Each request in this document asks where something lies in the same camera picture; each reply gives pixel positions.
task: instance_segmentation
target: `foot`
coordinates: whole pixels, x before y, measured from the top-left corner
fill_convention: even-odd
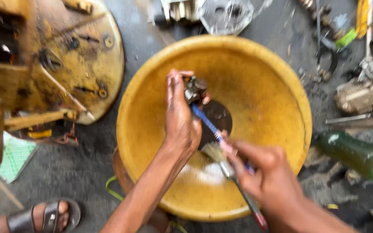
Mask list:
[[[44,221],[44,209],[46,203],[38,204],[33,210],[34,229],[36,232],[41,232]],[[60,201],[58,205],[57,231],[61,232],[68,224],[69,212],[68,203]],[[10,233],[8,229],[7,216],[0,216],[0,233]]]

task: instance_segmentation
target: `bolt hole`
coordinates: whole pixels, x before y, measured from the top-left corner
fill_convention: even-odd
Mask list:
[[[215,8],[215,14],[223,14],[225,12],[225,9],[223,7],[217,7]]]
[[[230,15],[230,17],[237,18],[241,14],[241,5],[231,4],[231,6],[227,8],[227,13]]]

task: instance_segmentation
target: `green glass bottle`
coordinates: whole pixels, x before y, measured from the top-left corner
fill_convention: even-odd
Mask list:
[[[354,139],[344,131],[328,131],[319,136],[316,146],[373,181],[373,144]]]

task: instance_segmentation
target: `paintbrush bristles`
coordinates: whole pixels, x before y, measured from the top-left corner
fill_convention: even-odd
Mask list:
[[[226,159],[223,156],[223,150],[221,149],[219,143],[207,143],[204,145],[201,151],[212,158],[215,162],[222,162]]]

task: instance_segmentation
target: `paintbrush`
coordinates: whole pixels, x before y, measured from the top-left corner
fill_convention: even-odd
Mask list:
[[[257,223],[259,224],[260,228],[264,232],[269,232],[269,226],[267,225],[267,222],[260,212],[259,207],[254,202],[253,198],[243,190],[241,190],[240,183],[238,182],[237,177],[235,176],[235,170],[231,166],[230,162],[227,160],[226,157],[223,155],[223,150],[220,147],[220,144],[218,143],[207,143],[204,145],[204,147],[201,149],[202,152],[204,152],[206,155],[208,155],[210,158],[212,158],[215,162],[217,162],[223,174],[227,179],[230,179],[235,182],[237,185],[238,190],[241,192],[242,196],[245,199],[245,202],[247,203],[248,207],[251,210],[252,215],[256,219]]]

